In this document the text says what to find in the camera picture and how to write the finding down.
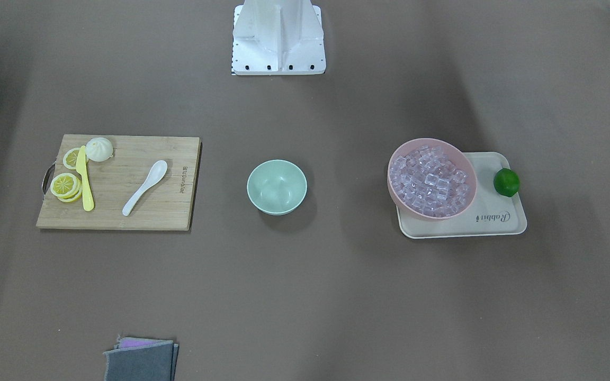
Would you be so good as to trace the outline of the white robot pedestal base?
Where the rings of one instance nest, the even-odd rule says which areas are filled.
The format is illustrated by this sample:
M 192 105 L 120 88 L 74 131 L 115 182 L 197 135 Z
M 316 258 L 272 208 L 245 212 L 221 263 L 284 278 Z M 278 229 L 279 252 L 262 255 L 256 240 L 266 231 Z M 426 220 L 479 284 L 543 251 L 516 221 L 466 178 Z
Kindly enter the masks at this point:
M 325 73 L 320 7 L 310 1 L 245 1 L 233 15 L 233 75 Z

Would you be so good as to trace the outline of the yellow plastic knife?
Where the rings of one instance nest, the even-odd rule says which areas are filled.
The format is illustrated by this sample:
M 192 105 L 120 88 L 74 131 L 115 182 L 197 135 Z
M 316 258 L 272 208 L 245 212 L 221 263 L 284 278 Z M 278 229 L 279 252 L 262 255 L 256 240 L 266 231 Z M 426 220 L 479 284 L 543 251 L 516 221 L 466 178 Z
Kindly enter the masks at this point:
M 86 146 L 81 146 L 76 160 L 76 171 L 82 178 L 82 204 L 87 212 L 94 210 L 95 202 L 87 169 Z

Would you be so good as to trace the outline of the white steamed bun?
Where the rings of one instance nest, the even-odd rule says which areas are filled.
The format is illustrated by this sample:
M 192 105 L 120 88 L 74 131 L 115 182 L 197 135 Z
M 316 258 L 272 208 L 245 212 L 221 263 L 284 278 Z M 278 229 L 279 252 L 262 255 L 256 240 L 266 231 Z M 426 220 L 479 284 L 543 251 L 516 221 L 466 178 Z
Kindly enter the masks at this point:
M 88 161 L 104 162 L 113 157 L 114 147 L 111 140 L 105 137 L 95 137 L 85 145 Z

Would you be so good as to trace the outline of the mint green bowl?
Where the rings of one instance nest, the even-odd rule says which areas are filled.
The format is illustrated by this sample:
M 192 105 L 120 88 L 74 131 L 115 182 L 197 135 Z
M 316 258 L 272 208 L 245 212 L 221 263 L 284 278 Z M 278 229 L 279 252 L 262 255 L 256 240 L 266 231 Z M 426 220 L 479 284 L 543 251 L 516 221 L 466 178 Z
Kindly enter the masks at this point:
M 290 214 L 302 204 L 307 190 L 308 181 L 302 169 L 281 159 L 259 164 L 246 184 L 250 202 L 268 215 Z

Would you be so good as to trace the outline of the single lemon slice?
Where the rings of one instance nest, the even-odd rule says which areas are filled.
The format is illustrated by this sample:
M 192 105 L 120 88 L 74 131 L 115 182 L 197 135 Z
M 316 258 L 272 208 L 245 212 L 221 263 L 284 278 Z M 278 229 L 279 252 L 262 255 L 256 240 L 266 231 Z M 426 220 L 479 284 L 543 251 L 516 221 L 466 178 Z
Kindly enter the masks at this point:
M 66 167 L 66 169 L 76 170 L 77 168 L 77 158 L 80 152 L 80 147 L 70 149 L 65 153 L 63 157 L 62 164 Z

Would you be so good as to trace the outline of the green lime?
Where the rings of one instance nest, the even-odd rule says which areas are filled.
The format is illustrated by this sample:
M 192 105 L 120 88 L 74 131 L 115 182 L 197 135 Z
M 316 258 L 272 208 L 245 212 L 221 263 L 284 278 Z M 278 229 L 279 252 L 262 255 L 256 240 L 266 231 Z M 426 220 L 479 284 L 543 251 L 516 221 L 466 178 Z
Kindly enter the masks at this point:
M 504 197 L 514 197 L 521 187 L 518 174 L 506 167 L 499 170 L 494 176 L 494 189 Z

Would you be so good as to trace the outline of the lemon slice stack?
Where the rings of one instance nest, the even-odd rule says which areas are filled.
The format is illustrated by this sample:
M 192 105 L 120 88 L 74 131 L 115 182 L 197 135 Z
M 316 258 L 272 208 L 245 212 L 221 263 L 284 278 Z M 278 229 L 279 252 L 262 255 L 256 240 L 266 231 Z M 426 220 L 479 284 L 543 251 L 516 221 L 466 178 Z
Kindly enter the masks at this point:
M 52 181 L 49 190 L 59 201 L 71 203 L 82 197 L 82 180 L 69 172 L 59 174 Z

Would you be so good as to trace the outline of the white ceramic spoon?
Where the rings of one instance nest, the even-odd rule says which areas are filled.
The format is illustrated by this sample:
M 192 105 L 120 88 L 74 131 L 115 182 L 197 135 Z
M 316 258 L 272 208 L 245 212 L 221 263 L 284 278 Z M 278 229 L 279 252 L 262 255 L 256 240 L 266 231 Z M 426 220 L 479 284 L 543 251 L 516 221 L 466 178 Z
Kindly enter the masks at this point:
M 163 160 L 156 161 L 151 167 L 145 181 L 139 186 L 133 195 L 127 200 L 122 208 L 122 215 L 129 216 L 135 207 L 136 203 L 141 199 L 143 194 L 150 190 L 153 186 L 163 180 L 168 171 L 168 163 Z

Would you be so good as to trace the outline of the grey folded cloth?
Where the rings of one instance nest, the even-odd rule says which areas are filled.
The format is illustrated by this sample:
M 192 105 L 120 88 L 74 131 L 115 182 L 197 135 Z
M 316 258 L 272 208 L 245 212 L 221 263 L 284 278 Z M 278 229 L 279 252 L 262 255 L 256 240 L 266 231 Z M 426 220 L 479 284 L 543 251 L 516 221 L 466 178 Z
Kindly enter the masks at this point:
M 104 352 L 104 380 L 174 380 L 178 352 L 173 340 L 119 336 Z

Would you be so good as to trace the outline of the pink bowl of ice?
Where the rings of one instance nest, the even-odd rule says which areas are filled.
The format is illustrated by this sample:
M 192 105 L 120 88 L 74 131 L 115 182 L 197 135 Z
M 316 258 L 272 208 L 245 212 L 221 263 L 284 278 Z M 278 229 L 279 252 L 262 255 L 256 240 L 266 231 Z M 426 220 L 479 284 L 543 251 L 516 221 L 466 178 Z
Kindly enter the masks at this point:
M 391 155 L 387 188 L 400 211 L 420 220 L 447 220 L 472 205 L 478 179 L 464 152 L 442 140 L 418 138 Z

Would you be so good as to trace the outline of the bamboo cutting board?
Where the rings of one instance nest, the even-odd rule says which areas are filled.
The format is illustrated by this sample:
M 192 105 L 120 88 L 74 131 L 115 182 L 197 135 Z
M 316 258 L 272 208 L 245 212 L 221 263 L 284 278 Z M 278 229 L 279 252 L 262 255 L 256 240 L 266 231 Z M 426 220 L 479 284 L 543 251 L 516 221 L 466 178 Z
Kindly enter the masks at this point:
M 44 194 L 37 218 L 40 229 L 101 231 L 188 231 L 193 214 L 197 169 L 202 147 L 198 137 L 108 135 L 112 158 L 89 162 L 88 177 L 95 207 L 61 202 Z M 148 189 L 129 215 L 122 210 L 146 180 L 156 161 L 167 162 L 162 180 Z

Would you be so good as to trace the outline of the beige plastic tray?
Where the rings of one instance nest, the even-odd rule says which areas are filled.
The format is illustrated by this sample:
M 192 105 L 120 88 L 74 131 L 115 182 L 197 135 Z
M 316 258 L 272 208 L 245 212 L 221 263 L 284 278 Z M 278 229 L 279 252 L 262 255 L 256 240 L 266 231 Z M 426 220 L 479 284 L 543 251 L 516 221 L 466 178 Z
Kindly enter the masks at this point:
M 433 239 L 515 235 L 527 229 L 527 218 L 519 194 L 505 197 L 494 189 L 494 176 L 502 168 L 510 166 L 508 159 L 498 152 L 466 152 L 464 155 L 472 163 L 478 178 L 477 193 L 470 207 L 447 220 L 415 219 L 398 207 L 398 224 L 404 236 Z

